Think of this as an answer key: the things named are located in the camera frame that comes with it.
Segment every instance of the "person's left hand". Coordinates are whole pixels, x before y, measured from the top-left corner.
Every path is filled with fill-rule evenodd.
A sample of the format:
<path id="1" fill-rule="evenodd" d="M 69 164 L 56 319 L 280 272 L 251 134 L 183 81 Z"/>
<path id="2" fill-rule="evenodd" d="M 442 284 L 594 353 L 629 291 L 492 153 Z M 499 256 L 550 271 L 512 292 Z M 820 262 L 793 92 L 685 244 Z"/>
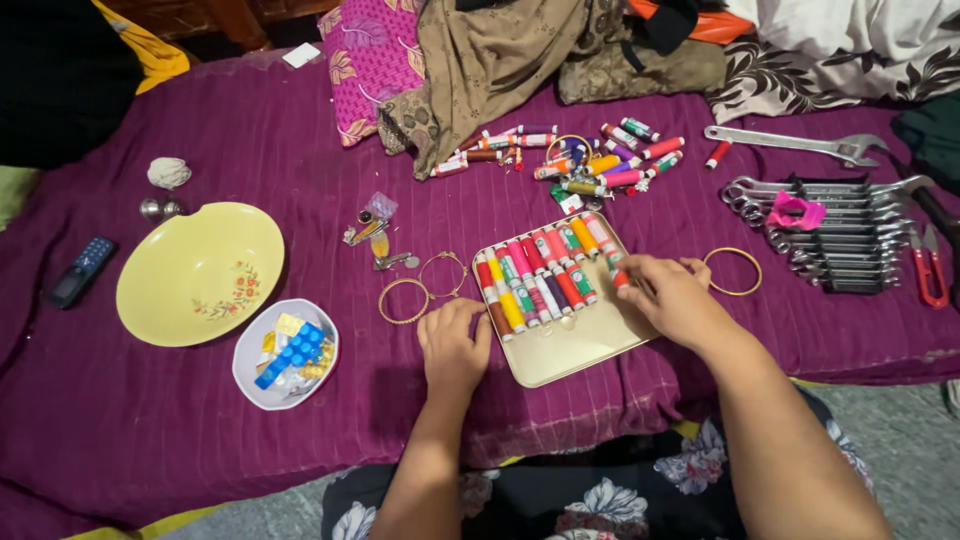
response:
<path id="1" fill-rule="evenodd" d="M 473 315 L 487 309 L 469 298 L 457 298 L 424 315 L 417 323 L 417 338 L 423 347 L 427 399 L 434 396 L 469 397 L 490 361 L 493 327 L 490 315 L 480 316 L 476 341 L 468 334 Z"/>

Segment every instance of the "white bedsheet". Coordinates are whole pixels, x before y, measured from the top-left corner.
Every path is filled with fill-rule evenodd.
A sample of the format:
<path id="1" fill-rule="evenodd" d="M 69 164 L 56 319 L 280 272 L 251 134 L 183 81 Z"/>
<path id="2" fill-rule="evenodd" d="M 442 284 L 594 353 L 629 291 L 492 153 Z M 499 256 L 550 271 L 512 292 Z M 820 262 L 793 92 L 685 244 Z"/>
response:
<path id="1" fill-rule="evenodd" d="M 960 37 L 938 28 L 960 13 L 960 0 L 726 1 L 728 11 L 753 22 L 763 40 L 817 60 L 843 49 L 908 61 L 936 37 Z"/>

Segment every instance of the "black floral dress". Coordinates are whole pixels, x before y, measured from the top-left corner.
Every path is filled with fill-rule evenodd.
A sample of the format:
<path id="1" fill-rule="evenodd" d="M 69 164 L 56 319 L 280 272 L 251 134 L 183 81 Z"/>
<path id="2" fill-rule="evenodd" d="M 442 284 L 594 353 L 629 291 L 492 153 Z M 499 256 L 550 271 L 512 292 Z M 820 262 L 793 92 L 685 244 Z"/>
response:
<path id="1" fill-rule="evenodd" d="M 867 467 L 820 400 L 810 408 L 873 491 Z M 361 467 L 324 495 L 322 538 L 366 540 L 395 465 Z M 465 539 L 745 538 L 722 426 L 693 438 L 671 430 L 539 455 L 460 477 Z"/>

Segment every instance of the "purple bedsheet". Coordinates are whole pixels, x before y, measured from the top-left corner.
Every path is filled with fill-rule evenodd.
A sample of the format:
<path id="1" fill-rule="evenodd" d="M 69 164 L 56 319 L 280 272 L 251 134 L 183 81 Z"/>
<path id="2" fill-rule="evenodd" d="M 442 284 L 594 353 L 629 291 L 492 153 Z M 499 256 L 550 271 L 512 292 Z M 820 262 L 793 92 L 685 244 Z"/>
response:
<path id="1" fill-rule="evenodd" d="M 0 234 L 0 479 L 6 482 L 0 535 L 55 538 L 98 523 L 138 527 L 350 465 L 396 460 L 425 382 L 414 325 L 388 324 L 376 299 L 388 282 L 417 271 L 373 271 L 369 248 L 341 242 L 345 227 L 355 225 L 357 210 L 380 190 L 399 203 L 390 231 L 395 252 L 427 260 L 450 250 L 466 262 L 482 246 L 562 216 L 546 184 L 531 180 L 539 152 L 527 153 L 523 174 L 482 163 L 419 184 L 411 178 L 411 158 L 387 158 L 376 140 L 343 150 L 323 57 L 292 70 L 278 54 L 202 65 L 139 96 L 108 144 L 48 174 L 23 215 Z M 858 108 L 733 125 L 817 138 L 875 133 L 905 159 L 888 127 L 893 114 Z M 753 253 L 764 269 L 759 291 L 717 298 L 787 373 L 867 384 L 960 377 L 960 315 L 918 301 L 912 265 L 904 287 L 878 297 L 826 296 L 793 277 L 784 258 L 716 195 L 742 174 L 846 175 L 834 160 L 734 146 L 707 173 L 703 162 L 713 143 L 701 133 L 711 117 L 694 95 L 561 107 L 548 88 L 493 122 L 492 131 L 556 122 L 562 134 L 596 136 L 602 122 L 624 115 L 665 135 L 684 135 L 686 158 L 649 193 L 608 204 L 612 225 L 635 253 L 701 257 L 720 246 Z M 152 228 L 137 206 L 163 194 L 146 179 L 150 161 L 161 156 L 183 158 L 193 169 L 177 188 L 192 208 L 239 201 L 271 214 L 288 257 L 274 298 L 309 299 L 335 319 L 340 367 L 304 404 L 264 412 L 247 401 L 230 373 L 242 328 L 200 346 L 163 349 L 121 325 L 115 285 Z M 895 179 L 888 165 L 873 175 Z M 940 197 L 960 208 L 955 198 Z M 116 241 L 119 252 L 83 301 L 66 312 L 41 301 L 39 288 L 97 234 Z M 941 246 L 948 250 L 946 242 Z M 948 271 L 950 257 L 941 259 Z M 733 257 L 718 257 L 712 266 L 715 279 L 730 288 L 752 282 L 751 267 Z M 440 262 L 425 278 L 440 289 L 455 271 Z M 162 293 L 164 283 L 154 286 Z M 469 279 L 462 292 L 480 299 Z M 404 303 L 408 310 L 420 305 L 412 288 L 399 288 L 397 297 L 401 302 L 390 306 L 397 315 L 409 316 Z M 464 460 L 491 465 L 505 456 L 664 430 L 711 392 L 699 361 L 662 339 L 537 389 L 515 383 L 494 348 L 468 415 Z M 47 519 L 37 519 L 45 507 Z"/>

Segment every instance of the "pink pillow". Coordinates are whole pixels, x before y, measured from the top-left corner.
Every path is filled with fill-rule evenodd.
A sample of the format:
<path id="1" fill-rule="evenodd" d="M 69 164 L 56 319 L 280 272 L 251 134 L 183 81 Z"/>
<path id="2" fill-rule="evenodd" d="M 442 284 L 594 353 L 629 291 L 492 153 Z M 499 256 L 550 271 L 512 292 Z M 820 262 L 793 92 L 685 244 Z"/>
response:
<path id="1" fill-rule="evenodd" d="M 344 146 L 376 133 L 376 107 L 423 84 L 414 0 L 347 0 L 317 23 Z"/>

